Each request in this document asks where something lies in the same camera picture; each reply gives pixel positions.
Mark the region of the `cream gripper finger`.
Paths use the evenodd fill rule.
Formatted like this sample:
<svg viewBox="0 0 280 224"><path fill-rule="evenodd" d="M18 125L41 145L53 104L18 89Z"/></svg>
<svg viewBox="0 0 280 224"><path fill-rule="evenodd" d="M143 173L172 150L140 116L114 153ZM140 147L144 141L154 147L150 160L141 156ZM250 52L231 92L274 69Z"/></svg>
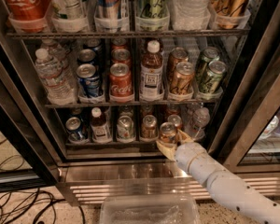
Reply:
<svg viewBox="0 0 280 224"><path fill-rule="evenodd" d="M176 144L164 143L157 140L157 148L170 161L175 160Z"/></svg>
<svg viewBox="0 0 280 224"><path fill-rule="evenodd" d="M180 144L191 143L193 139L185 132L180 129L177 130L177 141Z"/></svg>

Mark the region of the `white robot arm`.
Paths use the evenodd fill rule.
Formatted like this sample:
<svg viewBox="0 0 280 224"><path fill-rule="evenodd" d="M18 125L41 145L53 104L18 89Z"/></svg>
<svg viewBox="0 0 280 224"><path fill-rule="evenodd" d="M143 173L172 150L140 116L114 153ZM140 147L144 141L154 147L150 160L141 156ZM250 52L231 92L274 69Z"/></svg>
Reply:
<svg viewBox="0 0 280 224"><path fill-rule="evenodd" d="M160 132L157 147L167 159L175 161L179 169L206 188L216 203L260 224L280 224L280 204L263 196L214 160L186 133L180 130Z"/></svg>

